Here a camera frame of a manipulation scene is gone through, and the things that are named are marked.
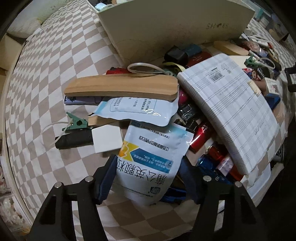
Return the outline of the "wooden bedside shelf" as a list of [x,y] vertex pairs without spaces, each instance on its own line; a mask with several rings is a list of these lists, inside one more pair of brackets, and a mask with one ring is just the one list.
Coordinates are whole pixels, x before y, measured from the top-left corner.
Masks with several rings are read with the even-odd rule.
[[1,39],[1,96],[5,94],[5,88],[22,49],[23,45],[9,37],[7,34]]

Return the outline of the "white light blue sachet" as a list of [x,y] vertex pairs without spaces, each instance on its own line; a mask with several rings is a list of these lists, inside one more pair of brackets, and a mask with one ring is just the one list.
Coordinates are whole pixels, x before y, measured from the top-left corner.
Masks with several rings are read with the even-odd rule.
[[151,98],[106,97],[100,102],[94,114],[119,121],[134,120],[156,126],[167,126],[178,110],[178,101],[178,98],[170,102]]

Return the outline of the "brown white checkered bedsheet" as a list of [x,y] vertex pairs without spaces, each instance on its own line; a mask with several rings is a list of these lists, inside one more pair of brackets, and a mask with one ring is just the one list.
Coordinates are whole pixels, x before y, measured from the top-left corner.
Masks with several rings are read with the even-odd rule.
[[[86,1],[59,9],[25,44],[8,85],[4,141],[30,221],[55,183],[80,182],[106,163],[109,153],[96,153],[92,145],[58,150],[53,141],[67,125],[67,113],[86,118],[95,110],[66,106],[68,83],[119,65],[97,13]],[[110,192],[97,210],[109,240],[169,240],[193,227],[199,207],[192,200],[142,206]]]

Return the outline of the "long wooden block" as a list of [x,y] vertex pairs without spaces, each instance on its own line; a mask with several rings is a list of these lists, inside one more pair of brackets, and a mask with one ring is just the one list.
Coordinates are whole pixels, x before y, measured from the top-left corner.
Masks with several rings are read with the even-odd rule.
[[81,77],[64,90],[67,97],[139,97],[174,101],[178,96],[177,78],[157,74],[110,74]]

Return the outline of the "small white square card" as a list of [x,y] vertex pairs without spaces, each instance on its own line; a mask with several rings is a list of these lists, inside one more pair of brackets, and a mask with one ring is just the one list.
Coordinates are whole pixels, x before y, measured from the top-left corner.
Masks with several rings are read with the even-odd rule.
[[123,144],[121,129],[117,125],[104,125],[91,130],[96,153],[120,149]]

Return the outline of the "large white cardboard box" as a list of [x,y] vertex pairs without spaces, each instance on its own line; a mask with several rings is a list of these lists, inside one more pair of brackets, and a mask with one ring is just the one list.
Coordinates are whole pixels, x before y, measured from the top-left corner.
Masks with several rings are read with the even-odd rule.
[[128,66],[156,61],[173,46],[238,38],[254,13],[243,1],[126,1],[98,17]]

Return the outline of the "white fluffy pillow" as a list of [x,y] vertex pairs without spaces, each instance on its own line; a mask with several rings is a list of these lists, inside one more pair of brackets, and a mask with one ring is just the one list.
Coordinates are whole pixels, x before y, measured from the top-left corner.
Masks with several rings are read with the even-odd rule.
[[39,27],[41,27],[41,22],[37,18],[15,19],[7,32],[14,37],[27,39]]

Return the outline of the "blue white medicine pouch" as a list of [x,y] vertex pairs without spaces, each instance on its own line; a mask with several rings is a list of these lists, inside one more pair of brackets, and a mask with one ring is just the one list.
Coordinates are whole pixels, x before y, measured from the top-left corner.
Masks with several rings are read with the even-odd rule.
[[158,202],[170,187],[194,134],[170,123],[130,122],[117,157],[112,191],[141,205]]

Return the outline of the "black cylinder tube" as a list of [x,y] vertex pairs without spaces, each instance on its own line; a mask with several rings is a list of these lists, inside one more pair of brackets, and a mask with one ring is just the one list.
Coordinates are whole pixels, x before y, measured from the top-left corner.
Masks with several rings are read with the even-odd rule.
[[92,131],[75,131],[62,135],[59,139],[56,137],[55,141],[55,147],[60,150],[93,145]]

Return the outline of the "red cosmetic tube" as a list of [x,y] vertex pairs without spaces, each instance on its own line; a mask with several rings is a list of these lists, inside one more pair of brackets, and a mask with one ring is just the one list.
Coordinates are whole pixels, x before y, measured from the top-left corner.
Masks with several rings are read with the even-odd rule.
[[205,144],[205,142],[211,137],[213,133],[212,127],[208,123],[201,123],[197,131],[195,132],[195,135],[191,141],[191,144],[189,146],[189,149],[196,153],[201,149],[201,147]]

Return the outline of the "white grid notebook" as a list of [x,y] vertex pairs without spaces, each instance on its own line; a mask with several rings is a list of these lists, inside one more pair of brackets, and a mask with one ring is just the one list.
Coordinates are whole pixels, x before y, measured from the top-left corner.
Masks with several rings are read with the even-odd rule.
[[249,174],[279,129],[264,96],[254,92],[248,75],[224,53],[185,69],[177,79],[217,132],[238,171]]

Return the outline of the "green plastic clip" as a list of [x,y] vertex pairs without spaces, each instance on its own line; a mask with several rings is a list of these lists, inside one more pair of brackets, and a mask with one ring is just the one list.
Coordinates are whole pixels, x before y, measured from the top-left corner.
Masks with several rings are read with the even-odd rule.
[[69,112],[67,112],[66,114],[70,118],[70,123],[66,128],[62,129],[62,131],[64,131],[65,133],[89,129],[88,121],[86,119],[79,118]]

